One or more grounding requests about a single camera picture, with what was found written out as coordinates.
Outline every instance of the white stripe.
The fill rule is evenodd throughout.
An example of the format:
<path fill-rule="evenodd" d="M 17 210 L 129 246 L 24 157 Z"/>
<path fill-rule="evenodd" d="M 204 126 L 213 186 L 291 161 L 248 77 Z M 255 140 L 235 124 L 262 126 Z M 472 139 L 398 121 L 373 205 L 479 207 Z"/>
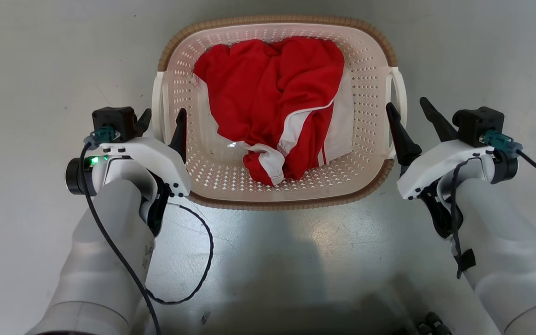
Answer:
<path fill-rule="evenodd" d="M 320 152 L 317 153 L 317 165 L 318 166 L 322 166 L 322 165 L 326 164 L 326 162 L 324 162 L 324 155 L 323 155 L 322 151 L 324 151 L 324 150 L 321 149 Z"/>
<path fill-rule="evenodd" d="M 326 156 L 326 162 L 337 159 L 353 150 L 354 118 L 355 108 L 353 107 L 351 74 L 345 68 L 338 92 L 334 96 L 332 120 L 330 121 L 328 133 L 324 139 L 323 150 Z"/>
<path fill-rule="evenodd" d="M 265 144 L 255 144 L 250 146 L 245 142 L 237 142 L 240 146 L 246 148 L 247 150 L 260 153 L 258 160 L 260 165 L 270 177 L 272 185 L 280 184 L 281 181 L 285 179 L 285 174 L 282 172 L 282 166 L 285 164 L 285 156 L 279 153 L 277 150 L 266 146 Z"/>
<path fill-rule="evenodd" d="M 299 136 L 302 133 L 303 124 L 309 116 L 309 114 L 315 110 L 324 109 L 332 104 L 334 100 L 329 104 L 322 107 L 306 108 L 302 110 L 296 110 L 295 112 L 287 115 L 285 118 L 285 127 L 282 130 L 281 139 L 278 141 L 278 151 L 285 157 L 291 152 L 291 150 L 297 145 Z"/>

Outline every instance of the red clothing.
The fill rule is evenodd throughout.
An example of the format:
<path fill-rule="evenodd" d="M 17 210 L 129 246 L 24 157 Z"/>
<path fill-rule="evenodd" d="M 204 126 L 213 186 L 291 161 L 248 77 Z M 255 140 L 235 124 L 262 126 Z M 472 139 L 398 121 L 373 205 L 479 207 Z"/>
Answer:
<path fill-rule="evenodd" d="M 251 150 L 244 165 L 268 185 L 283 176 L 299 179 L 327 162 L 324 140 L 343 71 L 344 56 L 334 42 L 303 37 L 215 45 L 194 68 L 207 84 L 218 134 Z M 281 171 L 266 164 L 277 156 L 273 150 L 284 157 Z"/>

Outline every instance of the basket rim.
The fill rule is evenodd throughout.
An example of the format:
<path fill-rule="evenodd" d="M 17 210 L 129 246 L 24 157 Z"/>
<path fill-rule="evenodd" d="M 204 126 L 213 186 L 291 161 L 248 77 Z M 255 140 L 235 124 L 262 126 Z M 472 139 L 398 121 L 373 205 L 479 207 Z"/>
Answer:
<path fill-rule="evenodd" d="M 175 49 L 187 37 L 197 32 L 212 28 L 222 28 L 229 26 L 243 25 L 259 25 L 265 23 L 309 23 L 315 25 L 331 25 L 356 28 L 365 32 L 378 43 L 386 57 L 386 61 L 390 67 L 398 66 L 398 61 L 392 45 L 389 40 L 383 36 L 382 32 L 376 27 L 361 20 L 351 19 L 349 17 L 334 17 L 324 15 L 252 15 L 243 17 L 231 17 L 227 19 L 219 19 L 206 21 L 202 23 L 194 23 L 189 25 L 173 36 L 168 42 L 162 55 L 158 60 L 158 72 L 165 72 L 168 69 L 168 64 Z M 347 204 L 367 197 L 387 179 L 390 171 L 394 166 L 394 159 L 385 159 L 382 166 L 376 174 L 375 178 L 362 189 L 353 193 L 338 195 L 334 197 L 312 199 L 312 200 L 291 200 L 291 201 L 233 201 L 211 199 L 197 194 L 193 190 L 189 193 L 189 199 L 202 206 L 211 208 L 223 208 L 234 210 L 297 210 L 309 208 L 321 208 L 328 206 L 336 206 L 339 204 Z"/>

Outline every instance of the black cable connector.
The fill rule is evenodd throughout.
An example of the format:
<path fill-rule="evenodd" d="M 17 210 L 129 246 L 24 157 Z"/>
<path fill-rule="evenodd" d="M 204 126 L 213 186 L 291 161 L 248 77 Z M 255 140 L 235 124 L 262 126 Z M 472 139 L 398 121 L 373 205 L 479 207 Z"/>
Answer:
<path fill-rule="evenodd" d="M 81 162 L 81 164 L 79 166 L 79 169 L 80 169 L 79 170 L 79 175 L 80 175 L 80 178 L 81 178 L 81 181 L 82 181 L 83 185 L 87 184 L 86 183 L 86 174 L 84 173 L 84 157 L 85 157 L 86 152 L 88 151 L 88 148 L 90 146 L 91 146 L 91 143 L 87 142 L 84 145 L 84 148 L 82 149 L 82 152 L 80 154 L 80 162 Z M 146 288 L 144 288 L 144 285 L 142 284 L 142 282 L 138 278 L 138 275 L 136 275 L 136 272 L 134 272 L 134 269 L 132 269 L 132 267 L 129 265 L 129 263 L 127 262 L 125 257 L 123 257 L 123 255 L 121 254 L 121 252 L 119 251 L 119 249 L 117 248 L 115 243 L 113 243 L 113 240 L 111 240 L 111 237 L 107 233 L 105 227 L 102 225 L 101 219 L 98 217 L 96 209 L 94 208 L 94 204 L 92 203 L 92 199 L 90 197 L 90 192 L 88 191 L 87 187 L 84 188 L 84 195 L 86 196 L 86 201 L 88 202 L 88 208 L 90 208 L 90 211 L 92 213 L 92 217 L 94 218 L 94 221 L 96 222 L 96 225 L 98 226 L 98 229 L 100 229 L 100 233 L 102 233 L 102 236 L 105 238 L 105 240 L 107 241 L 107 243 L 109 244 L 109 246 L 111 247 L 113 252 L 115 252 L 115 255 L 117 255 L 117 258 L 119 258 L 121 263 L 123 263 L 123 266 L 125 267 L 125 269 L 127 269 L 129 274 L 132 276 L 132 279 L 134 280 L 134 282 L 136 282 L 136 285 L 138 286 L 138 289 L 140 289 L 140 293 L 144 297 L 144 301 L 146 301 L 146 306 L 148 307 L 148 310 L 150 311 L 150 316 L 153 319 L 154 328 L 156 329 L 156 333 L 157 333 L 157 335 L 160 335 L 161 334 L 160 324 L 158 324 L 158 318 L 157 318 L 156 313 L 154 311 L 153 303 L 150 301 L 150 299 L 148 298 L 148 295 L 146 294 Z"/>

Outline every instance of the basket handle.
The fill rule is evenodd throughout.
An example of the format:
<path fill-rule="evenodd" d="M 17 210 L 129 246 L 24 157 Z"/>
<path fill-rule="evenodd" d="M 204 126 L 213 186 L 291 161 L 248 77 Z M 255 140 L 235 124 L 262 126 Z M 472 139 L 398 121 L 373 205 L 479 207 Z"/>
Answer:
<path fill-rule="evenodd" d="M 162 108 L 162 91 L 163 91 L 163 83 L 164 80 L 164 72 L 157 72 L 157 76 L 154 79 L 154 85 L 153 85 L 153 101 L 152 101 L 152 120 L 151 123 L 153 125 L 153 135 L 154 138 L 161 142 L 164 141 L 164 110 Z"/>
<path fill-rule="evenodd" d="M 386 103 L 392 101 L 392 82 L 394 81 L 394 90 L 396 92 L 396 103 L 398 106 L 398 112 L 400 113 L 400 123 L 403 127 L 407 125 L 407 91 L 404 88 L 404 80 L 402 80 L 402 74 L 398 71 L 398 67 L 390 67 L 390 72 L 386 77 Z M 389 142 L 388 158 L 394 159 L 396 155 L 396 149 L 394 148 L 394 142 Z"/>

